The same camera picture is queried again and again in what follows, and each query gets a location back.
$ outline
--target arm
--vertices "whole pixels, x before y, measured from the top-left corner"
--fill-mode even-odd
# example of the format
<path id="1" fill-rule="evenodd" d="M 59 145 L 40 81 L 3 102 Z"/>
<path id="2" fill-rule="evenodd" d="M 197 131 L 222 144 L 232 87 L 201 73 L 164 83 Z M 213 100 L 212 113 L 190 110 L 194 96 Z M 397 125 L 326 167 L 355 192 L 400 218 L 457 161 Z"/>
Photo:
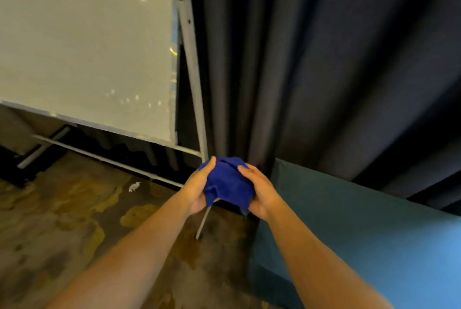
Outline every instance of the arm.
<path id="1" fill-rule="evenodd" d="M 239 166 L 255 185 L 250 211 L 269 223 L 306 308 L 377 308 L 392 306 L 326 247 L 275 191 L 256 167 Z"/>
<path id="2" fill-rule="evenodd" d="M 203 188 L 212 158 L 156 213 L 81 273 L 49 309 L 139 308 L 187 217 L 205 207 Z"/>

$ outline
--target whiteboard surface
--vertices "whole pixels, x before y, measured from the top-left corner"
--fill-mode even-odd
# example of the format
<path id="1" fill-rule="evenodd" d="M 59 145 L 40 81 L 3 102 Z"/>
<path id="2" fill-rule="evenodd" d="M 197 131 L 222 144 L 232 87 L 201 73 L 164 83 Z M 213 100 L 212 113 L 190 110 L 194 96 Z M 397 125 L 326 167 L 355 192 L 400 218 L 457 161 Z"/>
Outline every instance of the whiteboard surface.
<path id="1" fill-rule="evenodd" d="M 0 0 L 0 100 L 176 143 L 173 0 Z"/>

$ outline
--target microfiber cloth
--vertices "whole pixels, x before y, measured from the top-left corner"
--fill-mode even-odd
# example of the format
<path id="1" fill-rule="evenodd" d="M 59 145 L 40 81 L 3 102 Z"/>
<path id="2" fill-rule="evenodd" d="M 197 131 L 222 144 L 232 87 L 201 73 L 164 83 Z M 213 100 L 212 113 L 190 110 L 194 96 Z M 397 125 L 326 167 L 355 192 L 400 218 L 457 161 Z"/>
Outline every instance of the microfiber cloth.
<path id="1" fill-rule="evenodd" d="M 199 170 L 207 163 L 202 163 Z M 239 206 L 243 211 L 248 210 L 255 187 L 251 180 L 238 171 L 238 166 L 248 168 L 239 157 L 221 157 L 216 160 L 216 166 L 208 175 L 203 189 L 207 206 L 211 206 L 214 200 L 220 198 Z"/>

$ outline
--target person's left arm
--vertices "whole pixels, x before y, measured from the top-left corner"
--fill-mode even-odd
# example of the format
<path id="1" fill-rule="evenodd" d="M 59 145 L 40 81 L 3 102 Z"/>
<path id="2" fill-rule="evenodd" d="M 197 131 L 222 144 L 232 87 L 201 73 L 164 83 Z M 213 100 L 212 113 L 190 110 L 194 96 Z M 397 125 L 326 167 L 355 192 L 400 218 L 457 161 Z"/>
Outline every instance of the person's left arm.
<path id="1" fill-rule="evenodd" d="M 48 308 L 141 307 L 187 217 L 205 207 L 203 188 L 215 164 L 213 157 L 194 172 L 181 190 L 75 278 Z"/>

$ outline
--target floor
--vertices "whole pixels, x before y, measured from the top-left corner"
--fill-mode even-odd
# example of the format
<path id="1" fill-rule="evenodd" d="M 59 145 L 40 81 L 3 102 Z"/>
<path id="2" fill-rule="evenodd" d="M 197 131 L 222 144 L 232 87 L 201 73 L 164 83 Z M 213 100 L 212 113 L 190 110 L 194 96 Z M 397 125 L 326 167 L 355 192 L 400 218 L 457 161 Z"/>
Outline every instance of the floor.
<path id="1" fill-rule="evenodd" d="M 0 180 L 0 308 L 43 308 L 172 194 L 72 152 L 25 189 Z M 195 241 L 203 213 L 187 220 L 143 308 L 270 308 L 246 280 L 256 223 L 214 207 Z"/>

